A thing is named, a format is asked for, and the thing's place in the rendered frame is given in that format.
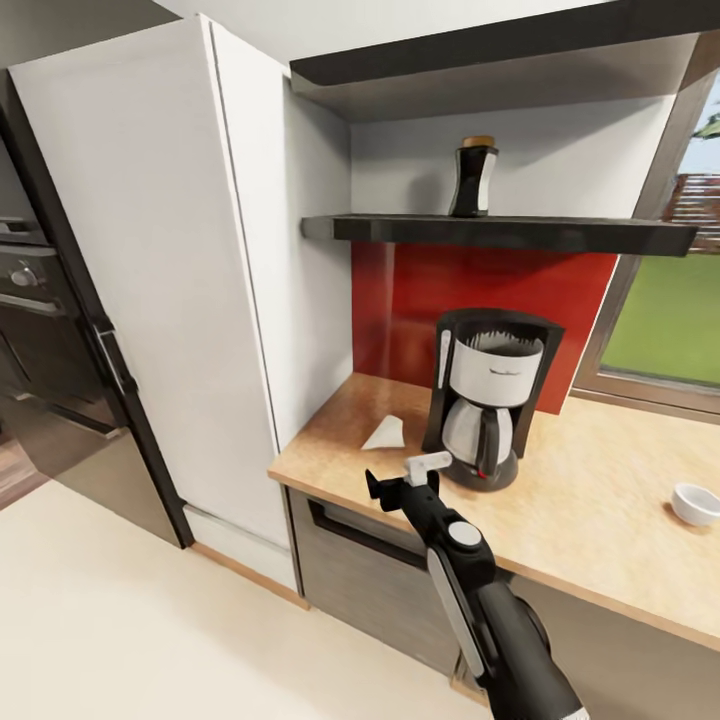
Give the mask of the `paper coffee filter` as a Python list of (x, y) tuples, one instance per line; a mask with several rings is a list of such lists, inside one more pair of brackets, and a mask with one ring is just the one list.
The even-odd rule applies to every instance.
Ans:
[(403, 421), (394, 416), (386, 416), (380, 427), (364, 444), (364, 450), (376, 448), (404, 448), (402, 433)]

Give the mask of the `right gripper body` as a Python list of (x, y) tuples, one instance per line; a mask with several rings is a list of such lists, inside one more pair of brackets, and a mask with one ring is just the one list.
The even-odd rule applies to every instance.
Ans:
[[(439, 500), (440, 475), (427, 471), (427, 484), (412, 487), (404, 481), (404, 477), (381, 481), (380, 506), (384, 512), (403, 510), (403, 513), (414, 526), (414, 514), (418, 506), (424, 506), (432, 500)], [(441, 501), (440, 501), (441, 502)], [(441, 504), (444, 506), (441, 502)]]

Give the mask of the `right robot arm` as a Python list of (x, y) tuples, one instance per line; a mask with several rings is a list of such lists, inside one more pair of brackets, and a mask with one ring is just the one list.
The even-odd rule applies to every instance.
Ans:
[(591, 720), (551, 657), (543, 622), (504, 581), (480, 529), (439, 497), (452, 456), (436, 452), (404, 460), (410, 472), (379, 481), (365, 471), (370, 498), (384, 512), (403, 510), (428, 548), (427, 563), (445, 611), (495, 720)]

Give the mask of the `coffee cup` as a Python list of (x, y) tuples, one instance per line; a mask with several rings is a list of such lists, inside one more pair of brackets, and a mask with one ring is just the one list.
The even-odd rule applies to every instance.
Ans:
[(676, 486), (672, 508), (689, 525), (704, 527), (720, 521), (720, 499), (696, 485)]

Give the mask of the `bottle of coffee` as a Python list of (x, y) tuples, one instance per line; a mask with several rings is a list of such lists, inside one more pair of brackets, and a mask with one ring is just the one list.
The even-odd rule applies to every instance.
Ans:
[(457, 188), (448, 216), (488, 216), (488, 184), (498, 154), (493, 136), (463, 139), (463, 146), (456, 150)]

